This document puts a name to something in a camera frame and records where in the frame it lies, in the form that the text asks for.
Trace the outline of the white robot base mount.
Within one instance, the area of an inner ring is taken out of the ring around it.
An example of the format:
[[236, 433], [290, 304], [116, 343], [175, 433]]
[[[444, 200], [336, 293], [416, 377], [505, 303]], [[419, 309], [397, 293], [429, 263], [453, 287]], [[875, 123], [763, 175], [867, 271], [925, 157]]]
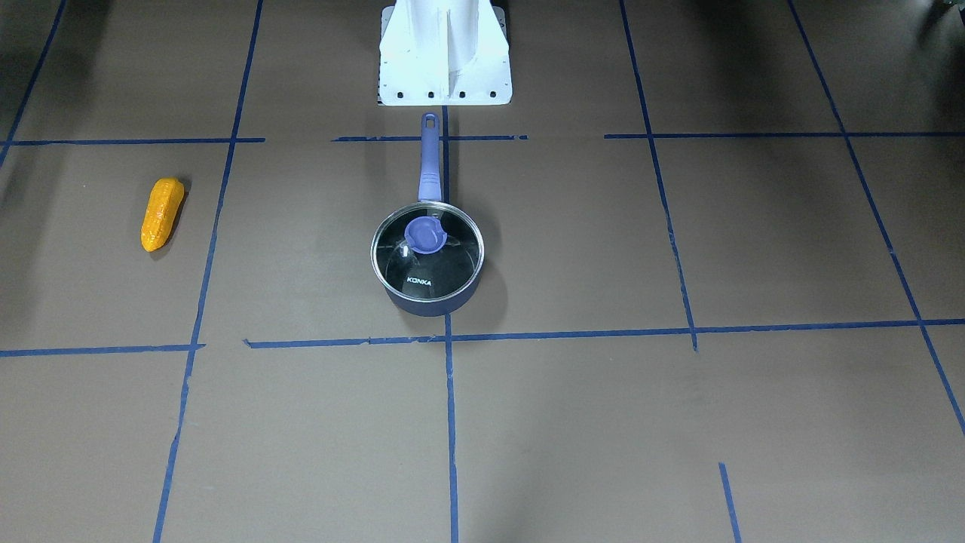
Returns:
[[383, 106], [503, 106], [513, 99], [507, 15], [490, 1], [397, 1], [381, 12]]

